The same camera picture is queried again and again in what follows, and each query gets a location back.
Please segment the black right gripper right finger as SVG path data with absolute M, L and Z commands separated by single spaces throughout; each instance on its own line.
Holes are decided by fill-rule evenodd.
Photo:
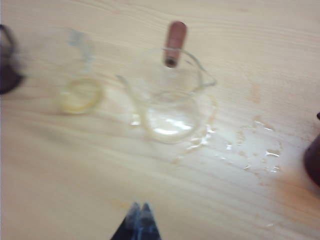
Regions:
M 139 223 L 139 239 L 140 240 L 160 240 L 159 233 L 154 214 L 151 206 L 145 202 L 140 211 Z

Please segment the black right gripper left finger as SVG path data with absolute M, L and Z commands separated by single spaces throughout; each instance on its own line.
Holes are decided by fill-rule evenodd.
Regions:
M 127 211 L 123 221 L 117 228 L 111 240 L 135 240 L 138 221 L 140 219 L 140 204 L 134 202 Z

